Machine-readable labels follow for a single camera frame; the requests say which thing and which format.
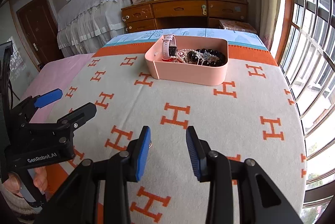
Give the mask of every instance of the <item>wooden door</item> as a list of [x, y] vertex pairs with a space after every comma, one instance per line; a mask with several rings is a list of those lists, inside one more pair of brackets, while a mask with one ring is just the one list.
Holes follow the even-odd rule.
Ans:
[[17, 11], [31, 49], [41, 64], [64, 58], [57, 43], [57, 26], [47, 0], [33, 0]]

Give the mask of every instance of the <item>tree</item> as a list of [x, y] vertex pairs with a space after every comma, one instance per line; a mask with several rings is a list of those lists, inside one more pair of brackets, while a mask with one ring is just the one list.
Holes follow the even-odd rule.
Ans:
[[[315, 178], [317, 176], [320, 176], [320, 175], [316, 174], [316, 173], [310, 173], [310, 174], [308, 174], [308, 179], [313, 179], [313, 178]], [[316, 182], [312, 182], [312, 183], [308, 184], [307, 185], [307, 190], [319, 187], [321, 185], [323, 185], [323, 181], [322, 180], [317, 180]]]
[[301, 220], [304, 224], [313, 224], [317, 215], [317, 207], [306, 208], [302, 213]]
[[308, 148], [308, 155], [311, 155], [313, 152], [316, 151], [316, 149], [317, 149], [317, 143]]

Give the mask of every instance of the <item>pink storage box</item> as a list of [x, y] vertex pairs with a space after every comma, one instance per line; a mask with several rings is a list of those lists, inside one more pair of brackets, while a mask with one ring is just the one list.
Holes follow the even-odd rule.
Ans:
[[222, 52], [227, 62], [223, 66], [210, 67], [162, 61], [164, 35], [145, 53], [150, 74], [155, 79], [174, 80], [217, 86], [224, 82], [228, 68], [228, 42], [224, 39], [195, 36], [175, 36], [177, 49], [213, 49]]

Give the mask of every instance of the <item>desk drawer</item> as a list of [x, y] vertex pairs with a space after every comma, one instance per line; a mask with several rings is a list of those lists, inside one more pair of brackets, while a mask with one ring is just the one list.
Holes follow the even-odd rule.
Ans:
[[205, 0], [176, 0], [152, 5], [155, 18], [171, 16], [207, 16]]
[[152, 29], [156, 29], [154, 19], [127, 23], [127, 31], [129, 33], [137, 31], [150, 31]]
[[235, 20], [247, 20], [247, 5], [226, 1], [208, 1], [209, 17], [227, 18]]
[[153, 14], [149, 4], [125, 9], [122, 11], [122, 20], [126, 23], [152, 18]]

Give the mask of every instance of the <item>orange blanket border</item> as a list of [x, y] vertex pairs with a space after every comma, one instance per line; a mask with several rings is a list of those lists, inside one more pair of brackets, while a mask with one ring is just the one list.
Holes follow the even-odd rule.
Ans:
[[[122, 54], [145, 54], [155, 42], [144, 42], [135, 44], [126, 44], [119, 46], [102, 47], [93, 55], [95, 57], [122, 55]], [[269, 64], [278, 66], [271, 53], [267, 50], [254, 49], [246, 46], [228, 46], [229, 58]]]

